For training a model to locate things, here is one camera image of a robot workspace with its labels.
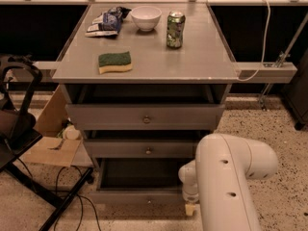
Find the drawer knob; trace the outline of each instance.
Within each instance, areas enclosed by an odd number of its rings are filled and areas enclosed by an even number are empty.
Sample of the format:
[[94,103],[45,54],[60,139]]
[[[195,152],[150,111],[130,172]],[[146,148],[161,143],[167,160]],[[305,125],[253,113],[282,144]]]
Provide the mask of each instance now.
[[150,155],[152,153],[152,149],[148,147],[145,151],[146,155]]
[[143,123],[144,123],[144,124],[148,124],[148,123],[150,123],[150,122],[151,122],[150,117],[149,117],[148,115],[146,115],[146,116],[143,118]]

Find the bowl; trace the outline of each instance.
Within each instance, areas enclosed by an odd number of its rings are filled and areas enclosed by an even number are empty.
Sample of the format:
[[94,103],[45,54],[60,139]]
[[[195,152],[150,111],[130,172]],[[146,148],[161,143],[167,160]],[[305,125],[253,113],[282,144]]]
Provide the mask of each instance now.
[[161,19],[160,9],[152,6],[140,6],[131,11],[135,25],[144,32],[152,31]]

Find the gray tabletop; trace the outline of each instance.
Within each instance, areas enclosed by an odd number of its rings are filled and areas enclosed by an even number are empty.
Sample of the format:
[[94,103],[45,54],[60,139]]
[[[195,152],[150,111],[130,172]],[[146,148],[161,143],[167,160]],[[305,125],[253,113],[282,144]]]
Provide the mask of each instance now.
[[[203,3],[151,4],[163,12],[157,27],[141,32],[130,14],[124,19],[115,38],[87,38],[92,21],[111,7],[129,9],[146,4],[92,4],[59,62],[53,80],[58,83],[233,83],[235,67],[218,34],[210,13]],[[179,49],[166,44],[167,16],[179,10],[186,16],[184,43]],[[128,72],[99,74],[98,56],[129,51],[133,69]]]

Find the white robotic arm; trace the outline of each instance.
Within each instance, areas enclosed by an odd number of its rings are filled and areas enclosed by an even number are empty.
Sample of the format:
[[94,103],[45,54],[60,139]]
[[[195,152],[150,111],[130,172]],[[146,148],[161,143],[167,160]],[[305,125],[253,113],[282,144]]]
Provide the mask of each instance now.
[[195,160],[179,170],[183,197],[199,200],[204,231],[259,231],[246,179],[270,178],[277,167],[267,144],[211,134],[200,141]]

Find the green can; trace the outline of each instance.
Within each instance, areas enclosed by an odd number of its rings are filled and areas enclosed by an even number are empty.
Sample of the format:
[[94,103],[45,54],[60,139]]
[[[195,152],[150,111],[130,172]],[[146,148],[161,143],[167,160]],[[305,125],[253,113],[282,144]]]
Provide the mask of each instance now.
[[167,46],[180,48],[183,44],[185,16],[182,12],[173,11],[167,17]]

